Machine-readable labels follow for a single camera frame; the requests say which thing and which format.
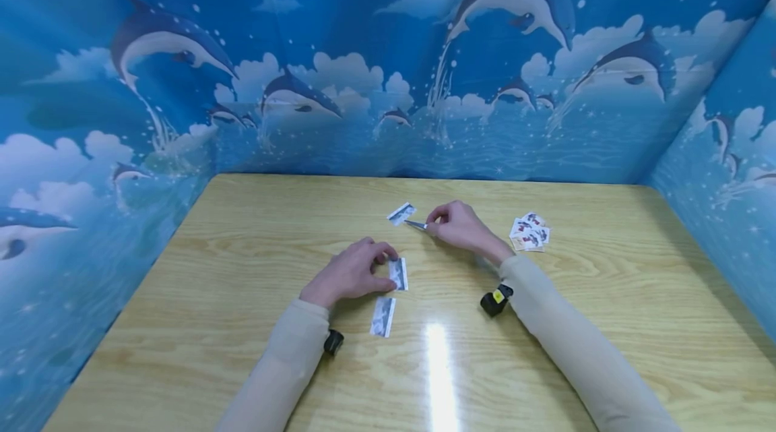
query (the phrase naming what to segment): wood grain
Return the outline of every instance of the wood grain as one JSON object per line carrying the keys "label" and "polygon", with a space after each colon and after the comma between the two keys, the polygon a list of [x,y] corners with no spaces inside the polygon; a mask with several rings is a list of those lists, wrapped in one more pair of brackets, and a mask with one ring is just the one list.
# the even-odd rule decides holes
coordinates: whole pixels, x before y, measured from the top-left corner
{"label": "wood grain", "polygon": [[594,431],[514,313],[479,309],[495,277],[386,219],[455,198],[504,237],[516,216],[546,218],[548,252],[531,257],[685,431],[775,430],[776,348],[651,189],[269,175],[210,183],[46,430],[213,430],[286,305],[371,236],[407,258],[410,290],[387,340],[368,334],[373,298],[340,305],[346,341],[289,431]]}

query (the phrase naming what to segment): blue backdrop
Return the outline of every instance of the blue backdrop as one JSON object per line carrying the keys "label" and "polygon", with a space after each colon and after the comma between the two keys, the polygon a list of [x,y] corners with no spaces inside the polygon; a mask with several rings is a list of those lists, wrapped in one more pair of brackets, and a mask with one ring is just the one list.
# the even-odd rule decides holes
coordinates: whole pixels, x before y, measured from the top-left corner
{"label": "blue backdrop", "polygon": [[0,429],[42,426],[221,171],[653,183],[776,336],[775,20],[736,55],[762,80],[693,112],[766,2],[0,0]]}

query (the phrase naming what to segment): finger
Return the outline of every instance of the finger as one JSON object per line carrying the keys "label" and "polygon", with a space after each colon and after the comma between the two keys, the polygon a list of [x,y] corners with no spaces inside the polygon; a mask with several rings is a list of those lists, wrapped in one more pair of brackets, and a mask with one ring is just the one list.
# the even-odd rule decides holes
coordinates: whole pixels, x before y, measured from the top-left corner
{"label": "finger", "polygon": [[435,222],[426,223],[426,233],[430,234],[432,237],[438,236],[439,223],[435,223]]}
{"label": "finger", "polygon": [[440,217],[448,216],[448,213],[450,212],[450,204],[451,203],[447,203],[443,204],[442,206],[435,207],[434,211],[428,215],[428,218],[426,218],[426,224],[435,222]]}
{"label": "finger", "polygon": [[396,249],[394,249],[392,246],[388,244],[388,242],[380,242],[375,243],[372,246],[372,258],[376,259],[378,255],[387,254],[388,257],[392,260],[398,260],[399,259],[399,253],[396,252]]}
{"label": "finger", "polygon": [[370,292],[390,292],[396,290],[396,282],[384,277],[374,277],[369,282]]}

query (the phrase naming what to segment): small card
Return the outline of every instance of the small card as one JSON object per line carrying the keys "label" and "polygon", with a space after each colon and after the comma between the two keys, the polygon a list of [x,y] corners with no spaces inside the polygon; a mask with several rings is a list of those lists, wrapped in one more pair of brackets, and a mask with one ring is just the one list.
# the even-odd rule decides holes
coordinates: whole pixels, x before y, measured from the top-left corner
{"label": "small card", "polygon": [[404,223],[404,220],[412,216],[415,212],[415,207],[412,204],[404,203],[396,211],[388,215],[388,221],[393,223],[393,226],[399,226]]}
{"label": "small card", "polygon": [[396,309],[396,299],[391,297],[377,298],[369,334],[382,337],[390,336],[390,325],[393,323],[394,309]]}
{"label": "small card", "polygon": [[410,289],[410,283],[407,279],[407,260],[404,258],[395,261],[389,260],[388,273],[390,280],[396,282],[396,290]]}

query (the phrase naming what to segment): stack of cards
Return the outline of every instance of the stack of cards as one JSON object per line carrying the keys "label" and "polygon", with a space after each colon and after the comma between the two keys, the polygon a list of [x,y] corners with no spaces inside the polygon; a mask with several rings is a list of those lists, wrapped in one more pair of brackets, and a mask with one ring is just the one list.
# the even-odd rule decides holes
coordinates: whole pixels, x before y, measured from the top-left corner
{"label": "stack of cards", "polygon": [[516,252],[543,252],[544,246],[550,243],[550,229],[544,218],[533,212],[527,213],[522,218],[515,218],[509,239]]}

